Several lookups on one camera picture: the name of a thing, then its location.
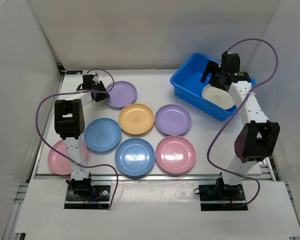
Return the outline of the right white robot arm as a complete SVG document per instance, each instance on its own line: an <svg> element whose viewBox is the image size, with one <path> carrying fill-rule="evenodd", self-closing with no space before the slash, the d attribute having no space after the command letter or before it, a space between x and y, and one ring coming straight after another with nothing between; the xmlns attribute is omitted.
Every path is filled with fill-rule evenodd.
<svg viewBox="0 0 300 240"><path fill-rule="evenodd" d="M258 162L272 155L280 126L262 111L253 92L252 79L240 71L237 53L225 51L221 62L210 60L201 81L209 80L211 86L226 91L232 97L243 128L234 141L235 156L228 168L222 169L215 183L214 193L220 200L228 199L242 184L242 179Z"/></svg>

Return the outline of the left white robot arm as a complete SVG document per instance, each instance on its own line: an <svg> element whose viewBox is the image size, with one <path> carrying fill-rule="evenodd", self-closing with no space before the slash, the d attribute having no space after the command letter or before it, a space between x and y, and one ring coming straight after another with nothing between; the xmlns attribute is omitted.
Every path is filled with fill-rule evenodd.
<svg viewBox="0 0 300 240"><path fill-rule="evenodd" d="M91 184L91 173L86 164L83 147L85 118L83 107L95 101L103 101L110 95L97 73L82 76L82 84L77 94L70 94L65 99L54 102L54 129L62 139L70 162L70 180L67 181L71 191L82 199L90 200L95 195Z"/></svg>

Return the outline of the cream white plate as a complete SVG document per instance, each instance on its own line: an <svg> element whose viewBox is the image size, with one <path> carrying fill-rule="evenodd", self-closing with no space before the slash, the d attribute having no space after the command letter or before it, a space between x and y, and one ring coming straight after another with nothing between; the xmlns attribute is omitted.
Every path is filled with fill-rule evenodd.
<svg viewBox="0 0 300 240"><path fill-rule="evenodd" d="M210 84L203 88L201 96L203 99L224 110L229 110L235 106L233 98L227 91L211 86Z"/></svg>

